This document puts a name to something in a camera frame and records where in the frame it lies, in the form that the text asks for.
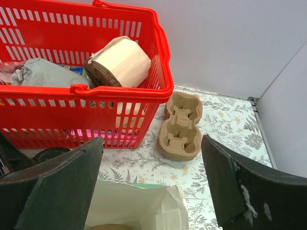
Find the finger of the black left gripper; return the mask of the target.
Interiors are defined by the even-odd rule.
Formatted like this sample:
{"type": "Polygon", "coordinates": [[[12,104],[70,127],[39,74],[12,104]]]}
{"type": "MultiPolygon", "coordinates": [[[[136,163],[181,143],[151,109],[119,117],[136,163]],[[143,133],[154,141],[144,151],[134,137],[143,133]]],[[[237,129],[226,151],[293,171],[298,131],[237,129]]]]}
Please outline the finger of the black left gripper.
{"type": "Polygon", "coordinates": [[[0,133],[0,176],[21,171],[36,165],[36,162],[20,152],[0,133]]]}

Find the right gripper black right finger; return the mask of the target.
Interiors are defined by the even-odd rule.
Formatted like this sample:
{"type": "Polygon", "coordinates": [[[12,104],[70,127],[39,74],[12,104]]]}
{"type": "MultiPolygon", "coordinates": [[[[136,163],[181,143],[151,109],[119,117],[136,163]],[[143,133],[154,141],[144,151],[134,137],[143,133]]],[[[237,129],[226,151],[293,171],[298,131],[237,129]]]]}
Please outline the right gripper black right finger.
{"type": "Polygon", "coordinates": [[[209,135],[202,158],[216,220],[224,230],[305,230],[307,180],[238,154],[209,135]]]}

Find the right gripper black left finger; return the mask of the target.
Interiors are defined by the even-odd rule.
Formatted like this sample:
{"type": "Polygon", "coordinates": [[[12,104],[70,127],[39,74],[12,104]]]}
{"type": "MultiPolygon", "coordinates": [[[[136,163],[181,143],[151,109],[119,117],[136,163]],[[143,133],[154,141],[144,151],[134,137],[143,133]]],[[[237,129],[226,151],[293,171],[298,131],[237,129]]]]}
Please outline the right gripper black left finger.
{"type": "Polygon", "coordinates": [[[3,230],[82,230],[104,141],[93,138],[43,163],[0,177],[3,230]]]}

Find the black paper coffee cup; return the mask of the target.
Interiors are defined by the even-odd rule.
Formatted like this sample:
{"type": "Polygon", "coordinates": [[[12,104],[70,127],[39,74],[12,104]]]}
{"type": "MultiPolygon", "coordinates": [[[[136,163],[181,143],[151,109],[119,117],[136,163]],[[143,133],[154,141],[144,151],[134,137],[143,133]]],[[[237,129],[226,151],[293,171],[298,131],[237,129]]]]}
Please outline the black paper coffee cup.
{"type": "Polygon", "coordinates": [[[48,149],[42,150],[39,153],[37,153],[33,157],[33,160],[36,161],[37,163],[43,163],[45,161],[48,161],[48,160],[50,160],[54,157],[60,156],[60,155],[67,153],[69,151],[70,151],[70,149],[63,148],[63,147],[48,148],[48,149]]]}

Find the green illustrated paper bag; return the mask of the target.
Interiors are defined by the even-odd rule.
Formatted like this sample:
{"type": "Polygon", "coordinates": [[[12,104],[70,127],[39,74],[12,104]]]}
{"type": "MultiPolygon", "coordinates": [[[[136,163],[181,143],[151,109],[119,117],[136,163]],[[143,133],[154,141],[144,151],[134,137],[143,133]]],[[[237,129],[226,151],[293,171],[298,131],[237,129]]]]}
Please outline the green illustrated paper bag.
{"type": "Polygon", "coordinates": [[[182,186],[125,184],[97,180],[85,229],[125,225],[132,230],[187,230],[189,215],[182,186]]]}

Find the brown cardboard cup carrier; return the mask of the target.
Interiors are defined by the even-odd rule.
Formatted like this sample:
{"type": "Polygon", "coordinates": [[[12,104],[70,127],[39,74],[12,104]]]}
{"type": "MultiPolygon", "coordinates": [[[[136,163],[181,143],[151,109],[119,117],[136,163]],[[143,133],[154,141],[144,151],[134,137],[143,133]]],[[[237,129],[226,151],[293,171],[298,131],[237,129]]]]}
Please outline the brown cardboard cup carrier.
{"type": "Polygon", "coordinates": [[[106,224],[90,227],[88,230],[132,230],[132,227],[124,224],[106,224]]]}

